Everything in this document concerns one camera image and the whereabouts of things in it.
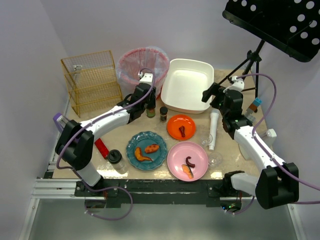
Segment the green yellow-capped sauce bottle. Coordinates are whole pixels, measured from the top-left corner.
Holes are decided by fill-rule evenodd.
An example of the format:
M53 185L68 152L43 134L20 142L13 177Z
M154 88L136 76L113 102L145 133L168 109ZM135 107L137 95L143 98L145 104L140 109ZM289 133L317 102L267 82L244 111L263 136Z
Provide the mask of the green yellow-capped sauce bottle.
M155 107L148 107L146 109L146 115L148 118L153 118L156 115L156 108Z

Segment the dark spice jar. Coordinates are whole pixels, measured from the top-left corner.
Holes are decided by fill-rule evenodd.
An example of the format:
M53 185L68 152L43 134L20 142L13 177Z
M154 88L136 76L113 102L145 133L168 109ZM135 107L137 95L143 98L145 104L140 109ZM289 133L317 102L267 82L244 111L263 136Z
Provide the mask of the dark spice jar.
M159 112L160 112L160 121L161 122L166 122L167 121L168 108L165 107L165 106L162 106L159 109Z

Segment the clear black-lidded shaker jar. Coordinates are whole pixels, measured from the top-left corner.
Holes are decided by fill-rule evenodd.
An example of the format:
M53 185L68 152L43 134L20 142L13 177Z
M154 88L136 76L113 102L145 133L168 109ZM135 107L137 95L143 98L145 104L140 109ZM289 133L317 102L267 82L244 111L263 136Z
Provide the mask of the clear black-lidded shaker jar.
M118 173L125 174L127 172L126 163L123 160L123 156L119 150L110 150L107 155L107 160Z

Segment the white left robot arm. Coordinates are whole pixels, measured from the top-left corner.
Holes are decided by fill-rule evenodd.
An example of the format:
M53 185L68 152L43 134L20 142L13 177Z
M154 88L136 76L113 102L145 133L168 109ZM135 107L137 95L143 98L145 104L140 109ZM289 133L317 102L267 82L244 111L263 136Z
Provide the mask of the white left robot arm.
M94 187L102 181L91 162L93 146L97 139L112 130L127 125L148 107L156 104L155 73L149 68L139 72L139 84L133 94L117 103L111 110L82 123L68 120L55 146L58 160L64 160L73 172L88 186Z

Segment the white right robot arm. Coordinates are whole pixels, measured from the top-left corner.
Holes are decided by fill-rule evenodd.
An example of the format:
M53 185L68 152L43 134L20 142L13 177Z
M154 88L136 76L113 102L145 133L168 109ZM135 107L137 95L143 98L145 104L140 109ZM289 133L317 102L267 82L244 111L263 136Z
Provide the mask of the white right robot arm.
M272 152L254 130L253 124L242 114L243 94L213 83L202 93L202 101L214 99L210 105L222 116L222 126L254 161L260 171L255 177L237 170L228 172L222 179L219 193L223 196L235 191L256 197L260 206L270 209L299 200L299 169L294 163L286 163Z

